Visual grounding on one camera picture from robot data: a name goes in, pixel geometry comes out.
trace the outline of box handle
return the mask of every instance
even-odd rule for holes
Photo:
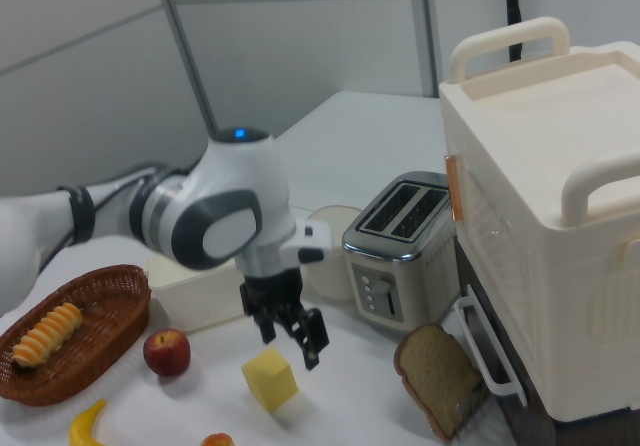
[[[560,219],[580,226],[587,219],[589,195],[605,184],[640,176],[640,152],[603,156],[578,166],[562,188]]]
[[[480,368],[480,374],[482,374],[482,377],[484,378],[484,382],[487,384],[487,388],[489,388],[489,391],[491,391],[493,394],[496,394],[498,396],[509,396],[510,394],[517,394],[518,398],[520,398],[520,402],[522,403],[522,406],[526,407],[527,397],[525,396],[524,389],[522,388],[522,385],[520,384],[520,381],[516,376],[516,372],[513,370],[513,367],[511,366],[511,363],[509,362],[509,358],[507,357],[507,354],[504,352],[504,349],[502,349],[502,345],[500,344],[500,341],[498,340],[496,333],[493,331],[493,328],[489,323],[489,319],[487,318],[487,315],[484,313],[484,310],[482,309],[482,306],[480,305],[480,302],[478,301],[478,298],[476,297],[473,291],[473,288],[469,285],[467,289],[469,293],[468,296],[460,297],[453,304],[453,309],[456,312],[456,316],[458,316],[458,321],[460,322],[460,326],[462,326],[462,331],[464,332],[464,335],[467,338],[467,341],[469,342],[469,346],[471,347],[471,352],[473,353],[476,363],[478,364],[478,368]],[[489,372],[489,369],[487,368],[487,365],[484,362],[482,355],[480,354],[478,345],[476,344],[475,339],[473,339],[473,336],[471,335],[471,331],[469,330],[469,325],[465,320],[464,312],[463,312],[464,308],[474,308],[476,310],[476,313],[478,314],[478,319],[480,319],[480,324],[482,325],[483,329],[487,333],[487,336],[489,337],[489,340],[491,341],[492,346],[498,353],[498,357],[500,358],[500,362],[502,363],[502,366],[504,367],[505,371],[507,372],[507,375],[509,376],[510,381],[508,383],[496,383],[491,377],[491,373]]]
[[[469,36],[462,40],[451,53],[448,83],[463,82],[466,79],[467,63],[476,56],[549,36],[553,39],[553,54],[556,56],[569,54],[569,30],[562,21],[550,17],[536,18]]]

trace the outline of white box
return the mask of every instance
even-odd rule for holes
[[[544,37],[553,54],[466,77]],[[639,76],[639,46],[570,47],[539,18],[464,40],[440,87],[459,241],[559,421],[640,403]]]
[[[188,332],[244,317],[244,277],[233,259],[214,269],[193,271],[154,253],[145,271],[152,298],[160,302],[173,328]]]

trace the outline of red apple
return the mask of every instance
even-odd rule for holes
[[[228,434],[216,433],[204,438],[200,446],[235,446],[235,443]]]
[[[158,376],[178,376],[191,362],[191,345],[182,331],[163,329],[147,338],[142,348],[149,369]]]

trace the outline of black cuff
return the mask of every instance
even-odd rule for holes
[[[59,186],[58,190],[69,192],[73,215],[73,243],[89,241],[96,226],[96,208],[91,195],[84,186]]]

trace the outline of black cable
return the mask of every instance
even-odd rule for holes
[[[522,22],[519,0],[507,0],[507,24],[512,25]],[[518,61],[522,58],[522,43],[509,46],[509,61]]]

